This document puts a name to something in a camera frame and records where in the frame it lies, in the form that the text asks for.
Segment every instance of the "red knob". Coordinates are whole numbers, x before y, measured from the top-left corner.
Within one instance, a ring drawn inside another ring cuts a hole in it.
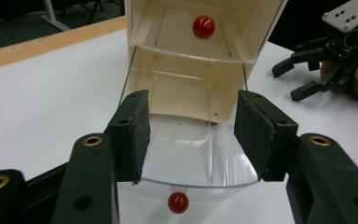
[[[175,214],[182,214],[188,208],[188,198],[184,193],[175,192],[168,198],[168,207]]]
[[[199,39],[208,39],[214,33],[214,21],[209,16],[199,16],[193,22],[193,33]]]

